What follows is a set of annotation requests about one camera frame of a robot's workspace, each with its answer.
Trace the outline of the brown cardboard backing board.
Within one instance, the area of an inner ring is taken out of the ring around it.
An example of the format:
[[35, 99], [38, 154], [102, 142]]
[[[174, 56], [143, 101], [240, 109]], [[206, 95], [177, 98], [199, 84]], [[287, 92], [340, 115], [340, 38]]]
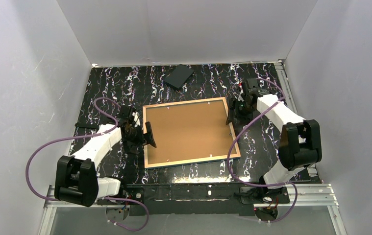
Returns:
[[145, 146], [145, 168], [239, 158], [227, 113], [224, 97], [143, 106], [143, 122], [151, 123], [157, 145]]

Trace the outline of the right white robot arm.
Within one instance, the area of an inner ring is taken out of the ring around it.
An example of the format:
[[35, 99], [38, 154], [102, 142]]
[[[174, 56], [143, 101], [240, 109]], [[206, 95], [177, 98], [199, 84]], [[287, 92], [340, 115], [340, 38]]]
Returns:
[[322, 160], [320, 125], [314, 119], [304, 119], [284, 104], [285, 97], [272, 94], [258, 84], [260, 78], [249, 78], [241, 83], [240, 98], [228, 101], [226, 123], [244, 120], [247, 124], [232, 142], [238, 139], [263, 116], [280, 130], [278, 161], [265, 173], [259, 183], [251, 187], [282, 188], [303, 169]]

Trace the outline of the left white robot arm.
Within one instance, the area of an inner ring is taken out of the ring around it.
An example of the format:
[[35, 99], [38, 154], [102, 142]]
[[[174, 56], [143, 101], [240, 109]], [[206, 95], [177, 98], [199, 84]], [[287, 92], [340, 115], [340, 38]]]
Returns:
[[137, 154], [139, 147], [157, 147], [151, 122], [141, 124], [140, 115], [132, 106], [122, 106], [116, 117], [109, 117], [98, 126], [98, 136], [91, 137], [71, 156], [58, 160], [55, 199], [89, 207], [98, 199], [124, 195], [126, 184], [121, 178], [97, 174], [100, 162], [118, 143], [129, 154]]

